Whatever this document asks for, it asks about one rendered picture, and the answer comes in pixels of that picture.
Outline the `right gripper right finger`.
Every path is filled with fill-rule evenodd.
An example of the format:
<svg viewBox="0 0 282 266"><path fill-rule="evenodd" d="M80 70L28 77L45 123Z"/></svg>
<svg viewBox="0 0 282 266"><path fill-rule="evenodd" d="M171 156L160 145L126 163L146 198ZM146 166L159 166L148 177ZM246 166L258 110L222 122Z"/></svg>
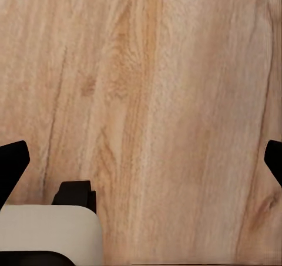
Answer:
<svg viewBox="0 0 282 266"><path fill-rule="evenodd" d="M264 161L282 186L282 142L268 141Z"/></svg>

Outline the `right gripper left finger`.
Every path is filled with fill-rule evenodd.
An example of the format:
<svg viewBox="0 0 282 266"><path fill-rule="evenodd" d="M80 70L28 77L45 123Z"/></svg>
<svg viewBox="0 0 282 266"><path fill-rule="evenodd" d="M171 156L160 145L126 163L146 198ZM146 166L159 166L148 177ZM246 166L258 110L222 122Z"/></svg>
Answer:
<svg viewBox="0 0 282 266"><path fill-rule="evenodd" d="M29 164L24 140L0 147L0 209Z"/></svg>

